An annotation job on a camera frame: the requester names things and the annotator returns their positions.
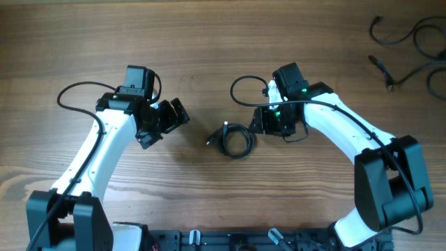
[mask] black cable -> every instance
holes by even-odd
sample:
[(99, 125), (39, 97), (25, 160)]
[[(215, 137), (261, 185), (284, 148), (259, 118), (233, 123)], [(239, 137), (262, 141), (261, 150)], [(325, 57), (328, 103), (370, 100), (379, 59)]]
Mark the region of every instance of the black cable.
[(269, 104), (249, 104), (246, 102), (241, 102), (239, 101), (233, 94), (233, 88), (234, 86), (237, 84), (238, 81), (240, 81), (241, 79), (244, 79), (246, 77), (239, 77), (238, 79), (236, 79), (234, 81), (234, 83), (231, 85), (231, 90), (230, 90), (230, 94), (231, 94), (231, 98), (234, 100), (234, 102), (238, 103), (239, 105), (243, 105), (246, 107), (269, 107), (269, 106), (274, 106), (274, 105), (287, 105), (287, 104), (306, 104), (306, 103), (310, 103), (310, 104), (316, 104), (316, 105), (323, 105), (326, 107), (329, 107), (333, 110), (336, 110), (340, 113), (342, 113), (343, 115), (347, 116), (349, 119), (351, 119), (351, 121), (355, 122), (359, 127), (361, 127), (361, 129), (363, 129), (369, 136), (370, 138), (372, 138), (381, 148), (381, 150), (383, 151), (384, 155), (390, 160), (391, 164), (398, 170), (399, 175), (401, 176), (401, 178), (403, 179), (404, 185), (408, 191), (410, 200), (412, 201), (412, 205), (413, 205), (413, 209), (415, 211), (415, 215), (417, 217), (417, 221), (418, 221), (418, 230), (417, 231), (413, 231), (413, 230), (409, 230), (409, 229), (405, 229), (402, 227), (388, 227), (388, 229), (394, 229), (394, 230), (399, 230), (399, 231), (403, 231), (406, 232), (408, 234), (413, 234), (413, 235), (417, 235), (417, 234), (421, 234), (421, 232), (423, 231), (423, 219), (421, 216), (421, 210), (418, 206), (417, 200), (413, 194), (413, 189), (412, 186), (409, 183), (409, 180), (407, 179), (407, 176), (404, 174), (401, 166), (399, 165), (397, 159), (393, 156), (393, 154), (391, 154), (389, 152), (389, 150), (385, 147), (384, 143), (382, 143), (381, 140), (379, 140), (379, 138), (376, 136), (376, 134), (372, 131), (370, 131), (364, 124), (362, 124), (359, 120), (357, 120), (354, 116), (352, 116), (351, 114), (349, 114), (348, 112), (344, 111), (343, 109), (339, 108), (337, 105), (332, 105), (330, 103), (327, 102), (321, 102), (321, 101), (316, 101), (316, 100), (292, 100), (292, 101), (284, 101), (284, 102), (274, 102), (274, 103), (269, 103)]
[(282, 139), (284, 139), (284, 141), (285, 141), (286, 143), (296, 143), (296, 142), (302, 141), (302, 140), (308, 138), (308, 136), (309, 136), (309, 133), (308, 133), (308, 125), (307, 125), (307, 123), (305, 123), (305, 122), (304, 122), (304, 130), (305, 130), (305, 136), (304, 136), (304, 137), (301, 137), (300, 139), (286, 140), (286, 139), (285, 139), (285, 135), (282, 135)]
[(118, 86), (118, 87), (116, 87), (116, 89), (114, 89), (114, 93), (118, 93), (119, 92), (119, 89), (121, 89), (121, 88), (123, 88), (124, 86)]
[[(369, 59), (370, 61), (377, 66), (384, 74), (384, 78), (385, 78), (385, 84), (386, 86), (390, 89), (390, 90), (394, 90), (394, 86), (399, 85), (399, 84), (403, 84), (407, 79), (409, 79), (410, 77), (412, 77), (413, 75), (422, 72), (423, 70), (426, 70), (427, 68), (431, 67), (431, 66), (444, 66), (446, 65), (446, 47), (443, 49), (443, 51), (441, 51), (438, 55), (431, 55), (427, 52), (425, 52), (420, 45), (418, 44), (418, 39), (417, 39), (417, 35), (418, 32), (420, 32), (422, 29), (434, 29), (436, 31), (438, 31), (439, 33), (441, 33), (445, 38), (446, 38), (446, 30), (440, 28), (439, 26), (436, 25), (432, 25), (432, 24), (425, 24), (425, 25), (420, 25), (425, 21), (428, 20), (434, 20), (434, 19), (446, 19), (446, 16), (431, 16), (431, 17), (426, 17), (423, 18), (422, 20), (418, 21), (415, 26), (412, 28), (412, 30), (405, 35), (403, 38), (400, 38), (396, 41), (385, 41), (385, 40), (379, 40), (377, 39), (377, 37), (375, 37), (375, 35), (373, 34), (373, 29), (375, 27), (375, 25), (377, 25), (379, 22), (381, 22), (383, 18), (381, 16), (377, 16), (374, 18), (373, 22), (370, 25), (369, 28), (369, 34), (371, 36), (371, 38), (377, 42), (378, 44), (381, 45), (396, 45), (398, 43), (403, 42), (404, 40), (406, 40), (407, 38), (409, 38), (411, 35), (413, 35), (413, 44), (415, 46), (415, 49), (423, 56), (425, 56), (428, 59), (432, 59), (433, 61), (426, 63), (414, 70), (412, 70), (409, 74), (407, 74), (405, 77), (403, 77), (402, 79), (400, 79), (399, 81), (395, 81), (392, 76), (390, 75), (389, 71), (384, 67), (383, 63), (381, 63), (378, 59), (376, 59), (374, 56), (369, 55)], [(432, 89), (431, 87), (431, 77), (439, 72), (445, 71), (445, 68), (440, 68), (440, 69), (436, 69), (433, 72), (431, 72), (429, 74), (429, 76), (427, 77), (426, 80), (426, 87), (427, 89), (437, 98), (440, 98), (441, 100), (446, 100), (446, 96), (444, 95), (440, 95), (438, 94), (435, 90)]]
[(245, 76), (239, 77), (238, 79), (234, 80), (234, 84), (239, 82), (242, 79), (247, 79), (247, 78), (260, 80), (265, 84), (266, 88), (268, 88), (268, 83), (263, 78), (254, 76), (254, 75), (245, 75)]
[[(246, 142), (246, 149), (240, 154), (232, 154), (226, 147), (226, 137), (228, 136), (228, 134), (233, 132), (240, 133)], [(218, 150), (220, 151), (220, 153), (234, 159), (244, 158), (245, 156), (250, 154), (252, 152), (252, 149), (254, 148), (254, 145), (256, 144), (256, 136), (248, 128), (239, 123), (228, 123), (226, 121), (220, 129), (216, 130), (209, 136), (208, 142), (206, 144), (213, 144), (216, 139)]]
[(160, 76), (158, 76), (158, 74), (156, 74), (156, 73), (155, 73), (155, 77), (158, 80), (158, 84), (160, 84), (160, 90), (158, 91), (158, 94), (156, 95), (156, 97), (154, 97), (154, 99), (152, 99), (152, 101), (149, 103), (149, 105), (155, 104), (156, 102), (158, 102), (158, 100), (161, 97), (161, 88), (162, 88), (161, 79), (160, 79)]
[(45, 216), (45, 219), (42, 221), (42, 223), (40, 223), (40, 226), (39, 226), (39, 228), (37, 228), (37, 231), (34, 234), (33, 238), (29, 241), (28, 248), (26, 249), (26, 251), (31, 251), (33, 249), (33, 247), (36, 244), (36, 241), (37, 241), (39, 235), (42, 233), (43, 228), (48, 223), (48, 221), (51, 220), (54, 217), (54, 214), (57, 212), (57, 210), (62, 205), (63, 200), (65, 199), (67, 194), (71, 191), (73, 186), (77, 183), (77, 180), (79, 179), (79, 177), (84, 172), (85, 167), (90, 162), (91, 158), (93, 157), (93, 154), (95, 153), (95, 151), (98, 148), (99, 143), (100, 143), (100, 141), (102, 139), (102, 135), (104, 133), (104, 126), (102, 124), (102, 121), (94, 113), (86, 111), (84, 109), (80, 109), (80, 108), (76, 108), (76, 107), (70, 107), (70, 106), (67, 106), (67, 105), (64, 105), (64, 104), (61, 103), (61, 97), (67, 90), (71, 89), (72, 87), (83, 85), (83, 84), (95, 84), (95, 85), (99, 85), (99, 86), (110, 88), (110, 89), (112, 89), (114, 91), (116, 90), (114, 87), (109, 86), (107, 84), (103, 84), (103, 83), (98, 83), (98, 82), (79, 82), (79, 83), (75, 83), (75, 84), (71, 84), (71, 85), (67, 86), (66, 88), (64, 88), (58, 94), (58, 96), (57, 96), (57, 104), (60, 107), (62, 107), (64, 109), (69, 109), (70, 111), (75, 111), (75, 112), (81, 112), (81, 113), (84, 113), (84, 114), (88, 114), (89, 116), (92, 116), (96, 120), (96, 122), (98, 123), (98, 127), (99, 127), (99, 129), (98, 129), (98, 137), (96, 138), (95, 144), (91, 148), (90, 153), (87, 155), (87, 157), (85, 158), (85, 160), (82, 163), (81, 167), (79, 168), (79, 170), (76, 172), (76, 174), (71, 179), (71, 181), (68, 184), (67, 188), (63, 191), (63, 193), (61, 194), (59, 199), (53, 204), (53, 206), (48, 211), (48, 213)]

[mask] cable connector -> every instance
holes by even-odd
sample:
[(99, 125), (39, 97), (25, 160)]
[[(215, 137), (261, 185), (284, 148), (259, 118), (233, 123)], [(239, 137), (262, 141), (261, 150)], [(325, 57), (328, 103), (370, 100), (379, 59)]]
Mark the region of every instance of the cable connector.
[(225, 121), (223, 124), (223, 139), (226, 137), (227, 132), (228, 132), (228, 121)]
[(264, 89), (262, 89), (263, 97), (269, 97), (269, 95), (268, 95), (268, 91), (269, 91), (268, 88), (264, 88)]
[(206, 142), (207, 145), (209, 145), (209, 144), (214, 144), (215, 139), (217, 139), (217, 136), (218, 136), (218, 132), (219, 132), (219, 131), (220, 131), (220, 130), (216, 130), (213, 134), (211, 134), (211, 135), (208, 137), (208, 141)]
[(377, 15), (375, 18), (374, 18), (374, 20), (373, 20), (373, 23), (374, 24), (378, 24), (379, 22), (381, 22), (381, 21), (383, 21), (383, 16), (382, 15)]
[(395, 91), (395, 85), (397, 84), (395, 82), (395, 80), (392, 78), (392, 76), (390, 75), (390, 73), (387, 71), (387, 69), (384, 67), (383, 63), (381, 63), (378, 59), (376, 59), (376, 57), (369, 55), (369, 59), (370, 61), (376, 66), (378, 67), (378, 69), (381, 70), (381, 72), (384, 75), (385, 78), (385, 86), (391, 90), (391, 91)]

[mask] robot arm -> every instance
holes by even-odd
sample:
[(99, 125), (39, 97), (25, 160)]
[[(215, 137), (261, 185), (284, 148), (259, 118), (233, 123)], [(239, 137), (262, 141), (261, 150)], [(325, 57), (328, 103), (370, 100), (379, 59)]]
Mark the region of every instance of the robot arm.
[(424, 212), (433, 206), (422, 150), (415, 139), (411, 136), (397, 139), (366, 122), (345, 106), (324, 83), (310, 86), (295, 63), (275, 71), (273, 78), (268, 84), (268, 95), (270, 103), (275, 105), (256, 108), (249, 129), (255, 133), (289, 136), (295, 133), (295, 124), (302, 121), (321, 131), (347, 155), (355, 168), (357, 208), (334, 225), (337, 238), (344, 247), (354, 248), (373, 239), (382, 230), (415, 216), (401, 174), (390, 180), (387, 178), (387, 169), (393, 167), (381, 146), (338, 110), (304, 101), (278, 106), (277, 101), (315, 100), (335, 105), (353, 116), (393, 153), (412, 186), (420, 211)]
[[(125, 84), (97, 101), (96, 115), (103, 135), (85, 168), (81, 166), (98, 140), (96, 121), (75, 159), (52, 189), (34, 191), (29, 197), (26, 204), (29, 235), (37, 233), (31, 242), (32, 250), (139, 250), (146, 229), (125, 223), (110, 226), (101, 203), (116, 164), (132, 140), (136, 138), (147, 149), (162, 139), (162, 133), (167, 134), (190, 120), (179, 99), (157, 102), (160, 93), (153, 95), (155, 77), (160, 82), (152, 70), (128, 66)], [(78, 175), (73, 185), (72, 179)], [(64, 195), (69, 185), (72, 188)], [(73, 224), (58, 221), (68, 214), (73, 215)]]

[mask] wood grain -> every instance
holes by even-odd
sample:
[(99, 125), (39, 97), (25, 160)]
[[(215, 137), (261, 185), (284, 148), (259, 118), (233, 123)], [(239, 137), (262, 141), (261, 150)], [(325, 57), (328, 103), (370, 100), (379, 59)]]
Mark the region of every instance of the wood grain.
[[(270, 79), (293, 61), (311, 83), (329, 84), (375, 126), (419, 140), (435, 206), (424, 214), (421, 236), (395, 234), (397, 250), (444, 250), (446, 102), (426, 90), (427, 73), (387, 92), (367, 55), (385, 62), (396, 78), (425, 59), (410, 41), (377, 45), (367, 29), (382, 14), (386, 25), (378, 34), (397, 38), (445, 7), (444, 1), (364, 0), (0, 7), (0, 250), (26, 247), (27, 197), (55, 182), (91, 126), (89, 117), (57, 106), (58, 92), (86, 80), (118, 86), (128, 64), (157, 72), (162, 98), (179, 97), (191, 121), (146, 151), (131, 143), (105, 195), (110, 221), (151, 229), (295, 229), (343, 217), (354, 207), (352, 164), (321, 133), (311, 130), (298, 144), (259, 135), (242, 160), (205, 143), (223, 121), (248, 125), (252, 118), (253, 109), (229, 96), (235, 78)], [(424, 44), (435, 50), (437, 41)], [(247, 80), (236, 95), (264, 102), (261, 88)], [(104, 91), (80, 87), (63, 101), (94, 110)]]

